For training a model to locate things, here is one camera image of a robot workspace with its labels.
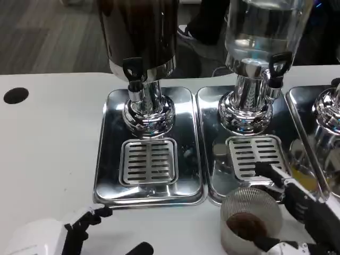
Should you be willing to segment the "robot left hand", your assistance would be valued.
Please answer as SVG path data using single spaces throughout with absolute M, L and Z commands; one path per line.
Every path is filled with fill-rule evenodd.
M 4 254 L 81 254 L 89 226 L 112 215 L 109 206 L 93 204 L 64 221 L 45 218 L 27 223 L 14 231 Z

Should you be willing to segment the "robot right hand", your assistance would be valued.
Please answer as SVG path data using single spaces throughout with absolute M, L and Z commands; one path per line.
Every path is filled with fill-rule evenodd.
M 295 178 L 265 162 L 256 162 L 254 171 L 283 190 L 285 208 L 314 240 L 314 243 L 298 243 L 259 236 L 253 243 L 262 254 L 339 254 L 339 202 L 336 198 L 317 199 Z

